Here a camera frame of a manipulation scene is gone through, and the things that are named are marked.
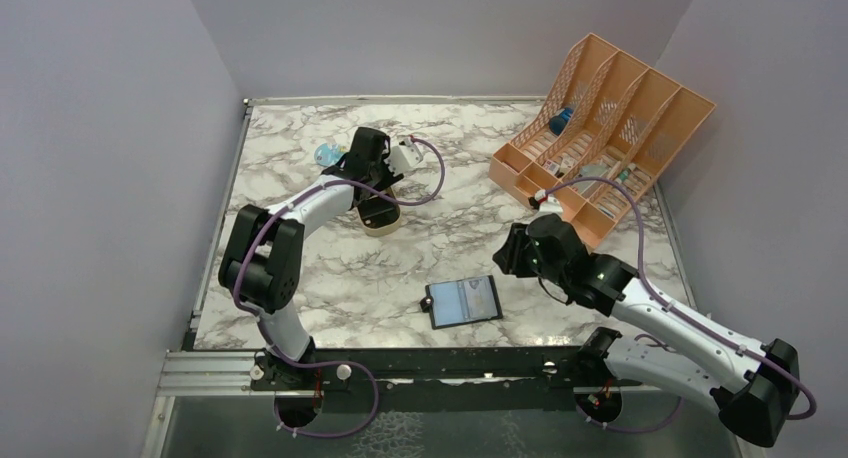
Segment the purple cable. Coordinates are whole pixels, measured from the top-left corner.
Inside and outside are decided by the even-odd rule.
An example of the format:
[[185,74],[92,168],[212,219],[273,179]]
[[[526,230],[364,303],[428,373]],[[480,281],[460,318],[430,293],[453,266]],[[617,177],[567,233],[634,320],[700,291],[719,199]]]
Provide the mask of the purple cable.
[[665,350],[669,353],[677,354],[676,351],[672,350],[668,345],[666,345],[662,341],[658,340],[655,336],[651,336],[647,333],[639,333],[638,335],[633,337],[633,341],[639,341],[639,340],[645,340],[645,339],[651,340],[651,341],[654,342],[653,345],[645,345],[645,346],[650,346],[651,348],[662,348],[663,350]]
[[[271,229],[271,226],[273,226],[273,224],[278,219],[280,219],[281,216],[283,216],[286,212],[291,210],[293,207],[296,207],[297,205],[303,203],[306,199],[308,199],[309,197],[311,197],[315,193],[318,193],[319,191],[321,191],[325,188],[329,188],[331,186],[349,185],[349,186],[353,186],[355,188],[361,188],[361,189],[366,190],[366,191],[368,191],[368,192],[370,192],[374,195],[379,196],[380,198],[388,201],[389,203],[394,203],[394,204],[400,205],[400,206],[418,206],[418,205],[423,205],[424,203],[427,203],[429,201],[432,201],[434,198],[436,198],[436,196],[442,190],[442,185],[444,185],[444,183],[445,183],[445,175],[446,175],[445,160],[442,158],[442,155],[441,155],[441,153],[439,153],[439,150],[437,150],[436,147],[433,146],[432,144],[430,144],[428,141],[425,141],[425,140],[422,140],[422,139],[419,139],[419,138],[415,138],[415,137],[412,138],[412,141],[414,143],[421,143],[422,145],[429,148],[430,151],[432,151],[433,154],[436,155],[436,159],[439,160],[439,167],[441,168],[440,174],[439,174],[439,184],[436,185],[436,189],[433,191],[433,193],[431,193],[430,195],[428,195],[425,198],[418,200],[418,201],[402,201],[402,200],[395,199],[395,198],[393,198],[393,197],[391,197],[391,196],[389,196],[385,193],[377,191],[377,190],[375,190],[374,188],[372,188],[368,185],[365,185],[365,184],[362,184],[362,183],[359,183],[359,182],[356,182],[356,181],[351,181],[351,180],[342,180],[342,179],[331,180],[331,181],[324,183],[323,185],[314,186],[314,187],[306,190],[305,192],[303,192],[300,196],[298,196],[294,200],[292,200],[292,202],[289,205],[282,207],[280,210],[278,210],[276,213],[274,213],[268,219],[267,222],[265,222],[265,225],[262,226],[262,228],[259,230],[259,233],[256,234],[256,238],[254,238],[253,243],[251,243],[250,247],[247,249],[247,253],[245,253],[244,260],[242,261],[242,263],[250,263],[251,260],[253,260],[253,256],[256,254],[256,249],[259,248],[260,244],[262,243],[263,239],[265,238],[265,235],[268,233],[268,230]],[[241,297],[241,285],[242,285],[242,282],[244,282],[244,275],[245,275],[246,271],[247,271],[246,266],[241,266],[239,268],[238,275],[236,276],[236,281],[233,284],[233,292],[232,292],[233,303],[236,305],[236,308],[238,308],[239,310],[246,311],[246,312],[248,312],[248,313],[250,313],[254,316],[259,316],[259,310],[258,309],[242,303],[241,298],[240,298]],[[282,350],[280,350],[269,339],[267,330],[265,330],[264,324],[262,323],[261,320],[259,321],[259,333],[262,335],[262,338],[265,339],[265,342],[268,343],[268,345],[271,347],[271,352],[274,353],[274,355],[276,355],[280,359],[282,359],[289,366],[293,366],[295,368],[301,368],[301,369],[314,369],[314,368],[323,368],[325,366],[338,366],[338,365],[352,366],[354,368],[358,368],[358,369],[362,370],[368,376],[368,380],[371,381],[371,386],[374,389],[374,404],[371,406],[371,412],[368,414],[368,416],[365,418],[365,420],[363,420],[360,424],[354,426],[353,428],[351,428],[347,431],[343,431],[343,432],[339,432],[339,433],[316,433],[316,432],[311,432],[311,431],[296,431],[295,429],[290,428],[287,425],[285,425],[284,423],[280,422],[280,427],[282,429],[290,431],[290,432],[294,433],[295,435],[300,434],[300,435],[309,436],[309,437],[312,437],[312,438],[344,438],[346,436],[350,436],[350,435],[353,435],[354,433],[357,433],[358,431],[360,431],[363,428],[365,428],[366,426],[368,426],[372,421],[374,421],[374,418],[377,416],[377,408],[380,405],[380,389],[377,386],[377,379],[374,378],[374,375],[371,373],[371,371],[368,368],[366,368],[364,365],[362,365],[360,363],[356,363],[354,361],[323,361],[323,362],[320,362],[320,363],[306,363],[306,364],[305,363],[298,363],[297,361],[294,361],[291,358],[289,358],[288,356],[286,356],[285,353],[283,353]],[[276,400],[274,400],[274,409],[275,409],[275,415],[277,417],[279,417],[279,414],[276,413],[276,410],[277,410]]]
[[647,428],[624,428],[624,427],[621,427],[621,426],[610,425],[608,423],[601,423],[600,421],[598,421],[594,418],[589,418],[589,415],[587,415],[586,412],[583,411],[583,408],[580,408],[579,406],[577,407],[577,412],[580,413],[580,415],[583,418],[589,418],[588,419],[589,423],[592,423],[593,425],[596,425],[596,426],[600,426],[601,428],[604,429],[604,431],[612,431],[613,433],[625,433],[625,434],[628,434],[628,435],[639,435],[639,434],[643,434],[643,433],[653,433],[655,431],[662,430],[666,426],[670,425],[671,422],[673,422],[674,420],[677,419],[677,416],[680,414],[680,410],[682,410],[682,409],[683,409],[683,398],[678,397],[677,398],[677,406],[674,407],[674,411],[672,411],[671,414],[668,415],[663,421],[657,423],[656,425],[649,426]]
[[[645,272],[645,223],[642,221],[642,212],[639,211],[639,207],[636,205],[636,202],[633,200],[633,197],[630,196],[630,193],[628,193],[623,186],[606,178],[587,176],[583,178],[575,178],[571,181],[560,183],[559,185],[551,188],[550,190],[545,190],[545,196],[550,195],[551,193],[557,190],[565,188],[566,186],[571,186],[575,183],[580,183],[583,181],[599,181],[601,183],[606,183],[607,185],[610,185],[616,190],[618,190],[618,192],[621,193],[625,199],[627,199],[627,202],[630,203],[630,207],[633,209],[633,214],[636,216],[636,224],[639,227],[639,248],[636,256],[636,263],[639,269],[639,281],[642,282],[642,285],[648,291],[648,294],[651,295],[651,297],[656,300],[656,302],[659,303],[660,306],[668,307],[668,301],[666,301],[662,296],[660,296],[659,293],[657,293],[657,291],[654,289],[653,286],[651,286],[651,283],[648,281],[648,274]],[[791,373],[778,366],[777,363],[766,358],[765,356],[760,356],[751,350],[748,350],[746,348],[740,348],[739,344],[734,343],[732,340],[729,340],[724,336],[707,328],[694,318],[678,310],[676,307],[672,307],[671,312],[674,313],[681,320],[685,321],[686,323],[700,331],[701,333],[705,334],[706,336],[712,338],[713,340],[721,343],[724,346],[737,350],[737,353],[741,353],[749,358],[753,358],[759,361],[760,363],[768,366],[769,368],[777,372],[777,374],[788,380],[790,383],[792,383],[793,386],[798,387],[798,389],[801,390],[801,393],[804,393],[804,396],[807,397],[807,401],[809,402],[809,408],[807,408],[807,411],[803,413],[789,415],[787,417],[788,420],[804,420],[816,414],[818,404],[816,403],[816,399],[813,396],[812,391],[810,391],[809,388],[807,388],[803,383],[801,383],[801,380],[795,378],[794,376],[792,376]]]

